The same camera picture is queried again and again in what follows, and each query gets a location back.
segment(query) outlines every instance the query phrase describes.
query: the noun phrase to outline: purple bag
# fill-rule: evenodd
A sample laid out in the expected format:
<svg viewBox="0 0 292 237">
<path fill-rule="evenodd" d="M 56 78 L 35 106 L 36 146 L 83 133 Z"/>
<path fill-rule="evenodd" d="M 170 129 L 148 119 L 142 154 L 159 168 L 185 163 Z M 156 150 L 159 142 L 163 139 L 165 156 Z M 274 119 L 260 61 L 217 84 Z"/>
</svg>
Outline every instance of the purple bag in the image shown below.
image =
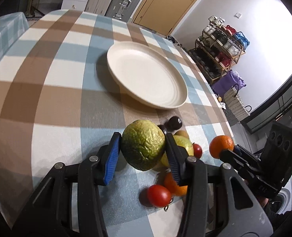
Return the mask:
<svg viewBox="0 0 292 237">
<path fill-rule="evenodd" d="M 235 86 L 238 90 L 245 87 L 246 84 L 243 82 L 241 77 L 235 75 L 232 72 L 232 69 L 228 71 L 226 75 L 224 75 L 220 80 L 218 80 L 215 84 L 212 85 L 212 89 L 219 96 L 223 97 L 224 94 L 232 87 Z"/>
</svg>

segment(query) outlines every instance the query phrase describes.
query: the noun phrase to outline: metal screw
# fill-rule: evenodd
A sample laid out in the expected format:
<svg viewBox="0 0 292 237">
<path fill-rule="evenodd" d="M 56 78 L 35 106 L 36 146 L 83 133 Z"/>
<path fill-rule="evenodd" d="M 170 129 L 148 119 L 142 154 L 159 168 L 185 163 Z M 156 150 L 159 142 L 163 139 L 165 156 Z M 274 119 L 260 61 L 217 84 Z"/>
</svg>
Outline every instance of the metal screw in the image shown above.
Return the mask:
<svg viewBox="0 0 292 237">
<path fill-rule="evenodd" d="M 61 163 L 61 162 L 58 162 L 58 163 L 56 163 L 55 165 L 54 165 L 54 167 L 56 168 L 56 169 L 61 169 L 62 167 L 63 167 L 63 163 Z"/>
<path fill-rule="evenodd" d="M 93 156 L 91 156 L 91 157 L 89 158 L 89 160 L 90 160 L 91 162 L 96 162 L 96 161 L 98 161 L 98 159 L 99 159 L 99 157 L 96 156 L 96 155 L 93 155 Z"/>
<path fill-rule="evenodd" d="M 229 164 L 229 163 L 224 163 L 224 164 L 223 164 L 223 168 L 224 168 L 224 169 L 231 169 L 232 166 L 231 166 L 231 164 Z"/>
<path fill-rule="evenodd" d="M 194 157 L 194 156 L 189 156 L 189 157 L 187 158 L 187 160 L 188 160 L 188 162 L 196 162 L 196 157 Z"/>
</svg>

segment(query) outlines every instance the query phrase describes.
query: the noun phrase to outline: wooden door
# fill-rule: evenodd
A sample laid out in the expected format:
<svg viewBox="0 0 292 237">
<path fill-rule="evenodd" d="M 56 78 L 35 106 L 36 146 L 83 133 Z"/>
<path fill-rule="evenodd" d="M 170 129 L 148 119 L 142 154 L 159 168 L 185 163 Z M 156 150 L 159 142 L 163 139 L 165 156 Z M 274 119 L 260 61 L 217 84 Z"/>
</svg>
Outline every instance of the wooden door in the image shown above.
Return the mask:
<svg viewBox="0 0 292 237">
<path fill-rule="evenodd" d="M 195 0 L 147 0 L 134 23 L 168 35 Z"/>
</svg>

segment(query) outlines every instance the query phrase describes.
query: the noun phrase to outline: red cherry tomato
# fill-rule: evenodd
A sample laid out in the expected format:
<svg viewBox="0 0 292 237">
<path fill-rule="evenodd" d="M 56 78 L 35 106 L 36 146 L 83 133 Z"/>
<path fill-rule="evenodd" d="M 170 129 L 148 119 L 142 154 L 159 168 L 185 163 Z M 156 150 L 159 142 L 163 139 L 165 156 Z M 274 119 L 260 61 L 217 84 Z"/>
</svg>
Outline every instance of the red cherry tomato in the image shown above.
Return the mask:
<svg viewBox="0 0 292 237">
<path fill-rule="evenodd" d="M 203 151 L 202 151 L 201 146 L 199 146 L 196 143 L 193 143 L 193 149 L 194 149 L 194 156 L 196 156 L 197 158 L 200 159 L 203 155 Z"/>
<path fill-rule="evenodd" d="M 148 188 L 147 197 L 154 207 L 163 208 L 170 203 L 171 193 L 166 187 L 155 184 Z"/>
</svg>

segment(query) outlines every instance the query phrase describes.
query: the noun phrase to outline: tangerine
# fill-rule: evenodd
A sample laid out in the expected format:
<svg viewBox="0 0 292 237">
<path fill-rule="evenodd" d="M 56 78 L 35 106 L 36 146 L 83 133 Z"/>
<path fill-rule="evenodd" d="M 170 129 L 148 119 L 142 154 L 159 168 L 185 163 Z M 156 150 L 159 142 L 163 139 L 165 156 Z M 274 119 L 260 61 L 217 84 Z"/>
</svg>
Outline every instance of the tangerine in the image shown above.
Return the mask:
<svg viewBox="0 0 292 237">
<path fill-rule="evenodd" d="M 172 177 L 172 173 L 169 172 L 164 179 L 164 186 L 175 196 L 184 196 L 188 190 L 187 186 L 178 186 L 176 181 Z"/>
<path fill-rule="evenodd" d="M 209 152 L 215 159 L 220 158 L 220 152 L 222 150 L 234 150 L 234 141 L 227 135 L 216 136 L 209 144 Z"/>
</svg>

